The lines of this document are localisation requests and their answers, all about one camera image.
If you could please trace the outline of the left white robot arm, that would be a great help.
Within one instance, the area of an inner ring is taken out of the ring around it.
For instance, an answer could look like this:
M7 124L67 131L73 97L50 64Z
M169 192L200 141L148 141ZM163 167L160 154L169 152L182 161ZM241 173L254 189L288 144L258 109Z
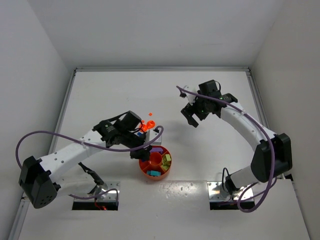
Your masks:
M108 192L103 187L105 182L83 162L101 151L128 152L131 159L148 161L152 144L162 132L161 126L155 131L144 130L142 119L129 110L100 121L79 139L54 133L71 144L39 158L18 160L18 184L35 209L65 195L80 200L98 199Z

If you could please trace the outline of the purple rounded lego brick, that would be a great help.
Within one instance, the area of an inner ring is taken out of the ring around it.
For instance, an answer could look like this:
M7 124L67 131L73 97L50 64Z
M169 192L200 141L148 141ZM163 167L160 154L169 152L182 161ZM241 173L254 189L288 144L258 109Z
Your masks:
M160 153L162 154L164 152L164 150L161 148L161 147L153 147L151 150L150 150L151 153Z

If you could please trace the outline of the yellow-green lego brick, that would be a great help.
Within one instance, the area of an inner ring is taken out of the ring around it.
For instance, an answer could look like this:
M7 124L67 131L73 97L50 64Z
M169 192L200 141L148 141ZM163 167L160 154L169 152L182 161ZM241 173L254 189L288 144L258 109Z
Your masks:
M170 168L170 166L171 166L171 162L166 162L166 163L163 163L162 165L161 165L161 167L163 168L163 169L169 169Z
M172 161L172 159L171 159L171 155L170 154L164 154L163 156L162 156L162 162L165 164L165 163L167 163L167 162L171 162Z

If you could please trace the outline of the small teal lego brick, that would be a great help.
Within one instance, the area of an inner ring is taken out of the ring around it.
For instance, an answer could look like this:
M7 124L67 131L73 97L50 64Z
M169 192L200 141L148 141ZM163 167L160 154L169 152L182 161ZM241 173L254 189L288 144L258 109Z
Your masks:
M153 174L154 174L155 176L160 176L160 175L161 175L161 173L160 173L159 171L154 171Z

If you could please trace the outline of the orange round divided container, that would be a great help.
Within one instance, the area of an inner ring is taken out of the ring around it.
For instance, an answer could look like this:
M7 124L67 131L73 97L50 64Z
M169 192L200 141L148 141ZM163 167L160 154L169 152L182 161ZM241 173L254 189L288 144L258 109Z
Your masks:
M149 156L149 161L142 162L141 160L139 160L139 168L140 168L140 171L142 172L142 174L146 178L148 178L152 181L160 181L160 180L165 179L169 175L173 158L167 148L165 148L163 146L153 146L153 148L162 148L163 153L160 154L159 152L151 152L150 156ZM161 167L163 164L163 155L165 155L165 154L170 154L170 156L171 156L171 165L170 165L169 169L163 169ZM161 175L160 176L148 175L147 171L158 171L161 173Z

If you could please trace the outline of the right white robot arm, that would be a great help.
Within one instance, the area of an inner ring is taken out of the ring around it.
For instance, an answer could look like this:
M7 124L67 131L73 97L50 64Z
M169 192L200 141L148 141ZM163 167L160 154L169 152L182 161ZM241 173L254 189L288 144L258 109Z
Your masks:
M249 166L226 176L225 192L231 195L242 187L266 183L292 169L290 137L277 134L256 121L231 93L222 94L221 85L215 80L199 84L198 88L180 87L179 91L180 97L188 99L181 113L189 125L195 128L199 125L194 116L202 121L209 114L216 115L231 125L254 151Z

